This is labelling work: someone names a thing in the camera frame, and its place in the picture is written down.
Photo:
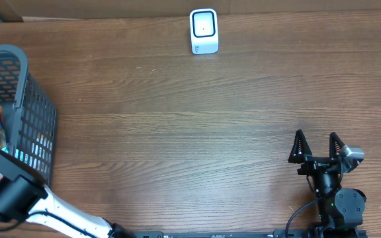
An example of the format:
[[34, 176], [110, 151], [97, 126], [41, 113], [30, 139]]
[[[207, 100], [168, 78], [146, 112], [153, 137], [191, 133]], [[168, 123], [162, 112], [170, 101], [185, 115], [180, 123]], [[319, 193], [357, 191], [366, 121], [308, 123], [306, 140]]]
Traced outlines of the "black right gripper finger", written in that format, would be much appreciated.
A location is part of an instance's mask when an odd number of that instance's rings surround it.
[[329, 157], [330, 158], [334, 159], [338, 157], [344, 146], [345, 144], [341, 141], [341, 139], [335, 132], [330, 133], [329, 135]]
[[312, 152], [306, 141], [305, 135], [302, 130], [297, 130], [288, 162], [305, 163], [309, 157], [312, 157]]

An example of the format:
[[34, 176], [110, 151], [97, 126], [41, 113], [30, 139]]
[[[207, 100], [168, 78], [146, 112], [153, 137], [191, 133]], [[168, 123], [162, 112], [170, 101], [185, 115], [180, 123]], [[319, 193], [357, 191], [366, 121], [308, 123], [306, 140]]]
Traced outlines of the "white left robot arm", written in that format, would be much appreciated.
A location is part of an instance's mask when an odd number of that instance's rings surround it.
[[0, 232], [24, 222], [52, 228], [68, 237], [135, 236], [117, 223], [62, 200], [42, 175], [0, 149]]

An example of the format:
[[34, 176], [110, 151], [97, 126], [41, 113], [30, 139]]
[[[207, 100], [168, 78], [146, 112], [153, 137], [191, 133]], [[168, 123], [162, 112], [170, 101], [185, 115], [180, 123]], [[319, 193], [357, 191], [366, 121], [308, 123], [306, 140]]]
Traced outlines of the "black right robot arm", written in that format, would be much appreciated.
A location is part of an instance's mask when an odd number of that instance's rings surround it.
[[[304, 176], [314, 200], [298, 208], [289, 218], [284, 229], [285, 237], [366, 237], [358, 226], [363, 223], [366, 195], [359, 189], [343, 188], [346, 173], [355, 170], [364, 160], [364, 151], [343, 143], [332, 132], [329, 135], [329, 155], [313, 155], [302, 130], [297, 130], [288, 162], [299, 164], [297, 173]], [[316, 205], [318, 222], [301, 231], [292, 231], [294, 218], [305, 209]]]

